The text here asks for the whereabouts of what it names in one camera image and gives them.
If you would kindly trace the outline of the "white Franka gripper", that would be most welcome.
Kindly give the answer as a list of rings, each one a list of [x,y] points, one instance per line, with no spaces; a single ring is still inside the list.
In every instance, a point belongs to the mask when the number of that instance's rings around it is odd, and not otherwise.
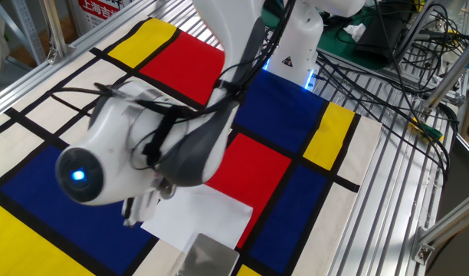
[[[121,211],[123,225],[133,227],[138,222],[142,223],[152,219],[159,201],[160,192],[158,189],[125,199]]]

